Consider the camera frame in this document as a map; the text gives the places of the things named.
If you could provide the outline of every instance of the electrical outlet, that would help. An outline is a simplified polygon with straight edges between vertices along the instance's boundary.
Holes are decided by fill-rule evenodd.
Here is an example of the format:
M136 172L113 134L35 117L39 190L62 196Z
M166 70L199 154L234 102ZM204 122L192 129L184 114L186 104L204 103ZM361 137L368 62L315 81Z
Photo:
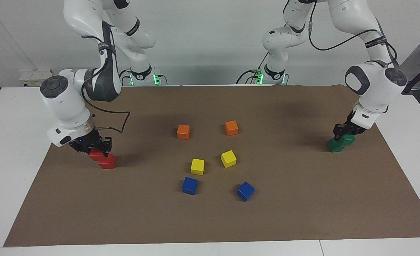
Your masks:
M20 71L19 80L23 87L39 87L47 78L53 76L49 69L40 69L36 71Z

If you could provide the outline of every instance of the cable connector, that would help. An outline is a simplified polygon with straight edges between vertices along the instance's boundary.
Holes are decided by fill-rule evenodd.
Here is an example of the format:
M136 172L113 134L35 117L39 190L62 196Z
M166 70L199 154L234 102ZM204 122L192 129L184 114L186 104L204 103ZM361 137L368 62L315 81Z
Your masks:
M311 34L313 31L313 17L310 17L310 22L308 23L308 34Z
M157 78L164 78L166 80L166 85L169 86L169 82L167 81L167 77L165 75L156 75Z
M254 79L256 79L257 84L262 84L262 81L264 80L264 74L262 73L261 69L255 69L254 70Z

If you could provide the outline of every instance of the stacked blocks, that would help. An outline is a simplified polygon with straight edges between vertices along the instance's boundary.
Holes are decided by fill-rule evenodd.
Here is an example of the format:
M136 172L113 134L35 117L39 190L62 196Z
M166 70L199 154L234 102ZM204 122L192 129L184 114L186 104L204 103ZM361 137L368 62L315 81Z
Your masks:
M99 151L96 148L91 149L90 154L88 154L93 161L97 161L99 166L102 169L113 169L115 168L116 159L113 154L109 154L107 157L104 156L104 153Z
M352 145L355 141L355 136L351 134L345 134L339 141L335 141L335 138L332 138L329 142L327 142L327 148L330 152L341 152L345 147Z
M200 159L193 159L191 164L191 174L204 175L205 161Z
M221 154L221 161L224 164L224 167L229 168L231 166L236 165L237 157L233 151L228 151L226 153Z
M225 125L226 134L228 136L236 135L238 134L238 125L236 121L230 121L226 122Z
M244 202L248 201L248 199L253 195L253 193L254 188L246 181L237 189L237 195Z
M189 133L191 129L189 125L181 124L179 125L179 128L177 129L177 138L179 139L189 139Z
M195 195L197 190L197 180L186 177L183 181L182 191L190 195Z

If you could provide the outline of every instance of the blue block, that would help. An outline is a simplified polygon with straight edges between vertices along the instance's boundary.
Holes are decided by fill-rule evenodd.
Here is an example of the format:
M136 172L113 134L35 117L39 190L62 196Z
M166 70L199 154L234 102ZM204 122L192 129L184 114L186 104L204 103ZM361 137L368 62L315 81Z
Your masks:
M188 193L191 195L195 195L197 190L197 180L194 178L186 177L183 181L182 191L183 193Z
M248 201L253 193L254 188L246 181L237 189L237 195L240 196L244 202Z

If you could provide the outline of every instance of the white table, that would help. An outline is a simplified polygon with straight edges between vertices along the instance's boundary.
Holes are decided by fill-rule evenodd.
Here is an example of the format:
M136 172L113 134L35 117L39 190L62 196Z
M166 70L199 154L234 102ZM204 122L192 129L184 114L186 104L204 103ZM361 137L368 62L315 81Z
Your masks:
M420 256L420 238L2 248L49 149L46 130L54 122L39 89L0 92L0 256ZM420 198L420 104L412 96L400 96L377 125Z

